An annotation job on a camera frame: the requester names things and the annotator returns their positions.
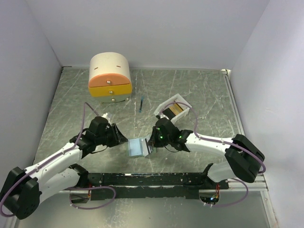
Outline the mint green card holder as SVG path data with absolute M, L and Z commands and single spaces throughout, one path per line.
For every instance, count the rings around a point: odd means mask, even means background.
M 134 138 L 128 141 L 128 154 L 130 157 L 147 157 L 146 137 Z

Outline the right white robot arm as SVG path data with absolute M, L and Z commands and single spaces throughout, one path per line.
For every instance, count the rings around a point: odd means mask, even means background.
M 169 119 L 161 118 L 152 128 L 147 144 L 154 148 L 170 145 L 178 152 L 209 152 L 223 157 L 223 162 L 210 164 L 205 169 L 201 182 L 207 189 L 232 178 L 253 183 L 257 175 L 266 170 L 264 154 L 242 134 L 233 138 L 205 136 L 179 130 Z

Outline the black credit card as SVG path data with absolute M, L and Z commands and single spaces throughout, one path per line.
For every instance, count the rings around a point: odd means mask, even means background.
M 179 114 L 178 111 L 174 108 L 174 106 L 170 106 L 166 108 L 162 113 L 165 116 L 167 116 L 170 120 Z

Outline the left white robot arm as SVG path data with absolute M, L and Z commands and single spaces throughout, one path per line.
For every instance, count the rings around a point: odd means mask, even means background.
M 89 172 L 78 161 L 96 153 L 97 146 L 111 148 L 127 141 L 116 124 L 109 123 L 105 117 L 95 117 L 89 127 L 81 127 L 78 135 L 54 154 L 8 173 L 0 192 L 0 206 L 6 207 L 10 214 L 1 211 L 1 215 L 25 219 L 40 203 L 62 190 L 87 190 Z

